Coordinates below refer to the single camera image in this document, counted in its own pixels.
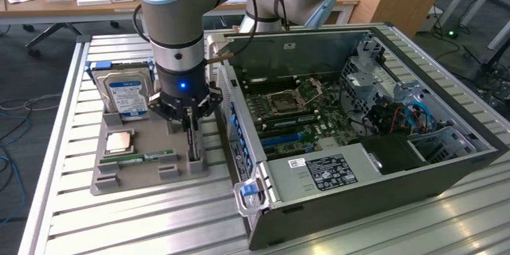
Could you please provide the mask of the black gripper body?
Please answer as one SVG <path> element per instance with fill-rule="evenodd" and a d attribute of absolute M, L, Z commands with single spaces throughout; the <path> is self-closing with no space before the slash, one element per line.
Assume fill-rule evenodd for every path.
<path fill-rule="evenodd" d="M 157 68 L 160 93 L 183 100 L 183 106 L 191 108 L 192 98 L 203 99 L 207 95 L 204 68 L 192 68 L 187 71 L 171 71 Z"/>

